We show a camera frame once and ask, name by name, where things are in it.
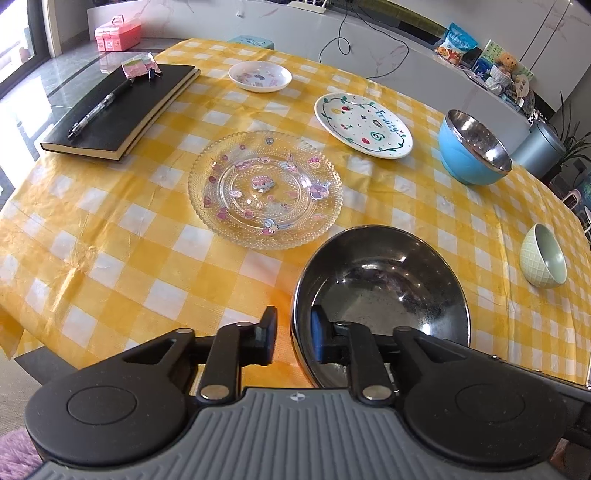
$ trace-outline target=light green bowl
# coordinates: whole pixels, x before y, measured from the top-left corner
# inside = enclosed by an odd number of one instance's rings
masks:
[[[566,262],[550,230],[536,223],[521,244],[519,263],[525,279],[539,288],[554,288],[566,282]]]

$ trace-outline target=glass door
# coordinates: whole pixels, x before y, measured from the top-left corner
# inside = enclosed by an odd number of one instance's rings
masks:
[[[0,98],[49,58],[41,0],[0,1]]]

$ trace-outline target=pink storage box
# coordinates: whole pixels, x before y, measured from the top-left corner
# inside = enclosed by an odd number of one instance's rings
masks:
[[[99,51],[125,51],[139,43],[141,23],[138,20],[126,22],[123,15],[113,17],[109,23],[95,30]]]

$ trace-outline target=pen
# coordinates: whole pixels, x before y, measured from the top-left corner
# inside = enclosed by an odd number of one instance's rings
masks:
[[[132,86],[134,79],[127,79],[121,85],[119,85],[115,90],[113,90],[110,94],[108,94],[105,98],[101,100],[101,102],[95,106],[90,112],[88,112],[85,117],[76,122],[71,130],[68,132],[68,138],[73,138],[80,135],[80,132],[84,130],[84,128],[94,119],[97,117],[99,113],[101,113],[105,108],[107,108],[110,104],[113,103],[116,97],[124,93],[129,87]]]

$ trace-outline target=gray gripper base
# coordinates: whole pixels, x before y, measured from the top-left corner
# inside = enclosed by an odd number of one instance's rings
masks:
[[[463,469],[432,455],[397,414],[346,390],[249,388],[202,410],[169,449],[126,468],[83,471],[45,463],[30,480],[550,480],[547,462],[513,472]]]

